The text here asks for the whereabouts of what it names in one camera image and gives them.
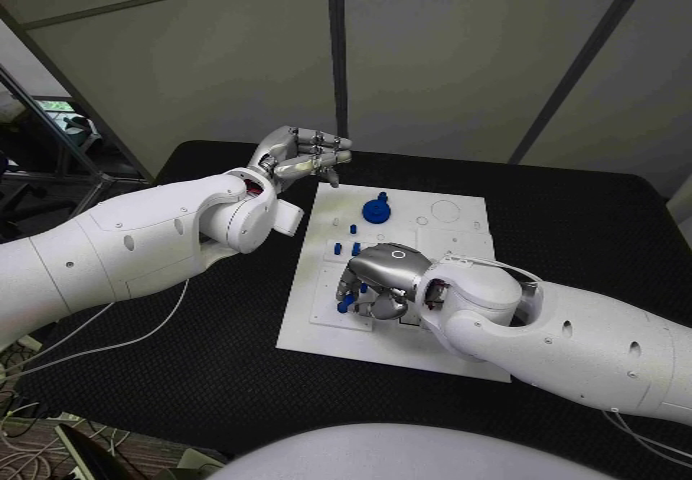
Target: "black table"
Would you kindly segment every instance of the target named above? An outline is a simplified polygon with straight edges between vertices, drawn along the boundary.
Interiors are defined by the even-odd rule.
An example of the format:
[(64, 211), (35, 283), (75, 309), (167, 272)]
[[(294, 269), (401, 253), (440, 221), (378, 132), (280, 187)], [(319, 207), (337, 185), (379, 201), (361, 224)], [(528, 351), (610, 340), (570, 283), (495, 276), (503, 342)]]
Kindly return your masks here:
[[(245, 165), (255, 146), (188, 142), (160, 183)], [(499, 260), (692, 325), (692, 255), (650, 185), (636, 176), (356, 153), (342, 183), (486, 198)], [(274, 348), (317, 180), (284, 199), (306, 210), (294, 238), (190, 280), (170, 324), (147, 341), (25, 377), (23, 395), (114, 427), (242, 453), (317, 427), (405, 422), (487, 434), (627, 478), (688, 474), (634, 443), (601, 412), (500, 384)], [(146, 333), (180, 286), (118, 304), (46, 361)], [(61, 322), (52, 341), (95, 310)], [(692, 450), (689, 427), (632, 420)]]

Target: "blue cylinder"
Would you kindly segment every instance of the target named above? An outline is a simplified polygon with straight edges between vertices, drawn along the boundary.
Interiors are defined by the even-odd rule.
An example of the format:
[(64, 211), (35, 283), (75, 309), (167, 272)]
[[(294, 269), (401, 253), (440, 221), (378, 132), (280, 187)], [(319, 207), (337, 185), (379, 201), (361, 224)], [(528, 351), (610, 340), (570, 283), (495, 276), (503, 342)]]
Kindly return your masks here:
[(339, 305), (336, 305), (336, 310), (339, 311), (339, 313), (346, 313), (349, 311), (349, 305), (356, 301), (356, 299), (353, 298), (353, 294), (348, 294), (345, 297), (343, 297), (343, 301), (339, 302)]
[(387, 193), (382, 192), (378, 195), (376, 200), (371, 200), (363, 205), (363, 218), (368, 222), (379, 224), (385, 223), (389, 220), (389, 215), (392, 214), (392, 209), (387, 203)]

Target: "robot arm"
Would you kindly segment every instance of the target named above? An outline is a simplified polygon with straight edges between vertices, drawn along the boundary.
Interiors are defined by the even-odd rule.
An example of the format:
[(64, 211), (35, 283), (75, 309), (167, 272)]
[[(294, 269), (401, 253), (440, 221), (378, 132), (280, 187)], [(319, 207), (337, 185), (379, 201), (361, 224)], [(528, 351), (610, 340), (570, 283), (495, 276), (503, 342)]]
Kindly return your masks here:
[(160, 292), (252, 252), (273, 229), (293, 236), (303, 210), (277, 195), (313, 174), (337, 186), (349, 148), (348, 139), (281, 127), (248, 168), (115, 197), (0, 245), (0, 346), (88, 307)]
[[(495, 363), (588, 407), (692, 425), (689, 328), (597, 293), (521, 283), (492, 262), (453, 255), (427, 267), (425, 261), (399, 245), (365, 249), (346, 267), (337, 300), (358, 291), (359, 280), (374, 282), (387, 303), (392, 291), (407, 299), (441, 344), (466, 360)], [(378, 302), (352, 308), (375, 318), (401, 316), (399, 307), (375, 309)]]

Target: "white pegboard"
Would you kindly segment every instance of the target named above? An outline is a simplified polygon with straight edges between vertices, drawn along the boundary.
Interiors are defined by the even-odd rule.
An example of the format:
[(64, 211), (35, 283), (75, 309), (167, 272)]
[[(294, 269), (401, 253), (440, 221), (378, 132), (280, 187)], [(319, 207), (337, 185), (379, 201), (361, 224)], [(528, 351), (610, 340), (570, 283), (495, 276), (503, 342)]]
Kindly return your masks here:
[[(363, 204), (385, 191), (389, 220), (375, 225), (362, 217)], [(355, 224), (358, 232), (350, 234)], [(335, 243), (342, 244), (340, 255)], [(489, 363), (451, 355), (420, 325), (412, 309), (394, 321), (374, 320), (336, 310), (336, 285), (361, 248), (394, 242), (428, 258), (447, 252), (495, 258), (483, 198), (428, 192), (320, 184), (300, 253), (277, 348), (350, 358), (433, 372), (509, 382), (509, 373)], [(359, 301), (366, 301), (372, 291)]]

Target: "black tablecloth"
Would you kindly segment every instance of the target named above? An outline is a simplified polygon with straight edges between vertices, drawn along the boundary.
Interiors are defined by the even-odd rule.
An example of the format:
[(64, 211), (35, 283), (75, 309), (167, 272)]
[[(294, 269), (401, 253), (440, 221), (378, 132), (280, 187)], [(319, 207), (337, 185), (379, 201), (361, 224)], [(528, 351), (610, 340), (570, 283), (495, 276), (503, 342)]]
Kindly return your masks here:
[[(252, 151), (250, 144), (188, 142), (159, 181), (244, 166)], [(485, 197), (499, 260), (692, 325), (692, 255), (639, 177), (371, 153), (356, 153), (339, 170), (342, 183)], [(316, 185), (304, 179), (283, 196), (306, 210), (296, 237), (274, 232), (251, 255), (216, 263), (190, 280), (156, 336), (29, 375), (23, 395), (118, 428), (225, 452), (329, 425), (405, 422), (492, 435), (619, 477), (686, 475), (601, 412), (516, 380), (500, 384), (274, 348)], [(180, 289), (118, 304), (46, 360), (147, 332)], [(53, 342), (94, 311), (61, 322)], [(637, 418), (632, 425), (692, 449), (689, 427)]]

